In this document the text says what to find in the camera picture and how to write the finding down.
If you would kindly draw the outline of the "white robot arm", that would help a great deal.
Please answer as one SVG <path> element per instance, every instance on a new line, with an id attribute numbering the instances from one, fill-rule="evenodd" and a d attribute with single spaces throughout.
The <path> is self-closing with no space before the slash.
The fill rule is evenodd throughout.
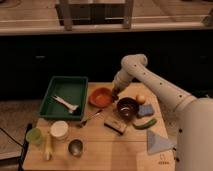
<path id="1" fill-rule="evenodd" d="M 144 54 L 127 55 L 113 80 L 117 96 L 136 78 L 180 115 L 176 171 L 213 171 L 213 98 L 197 98 L 146 68 Z"/>

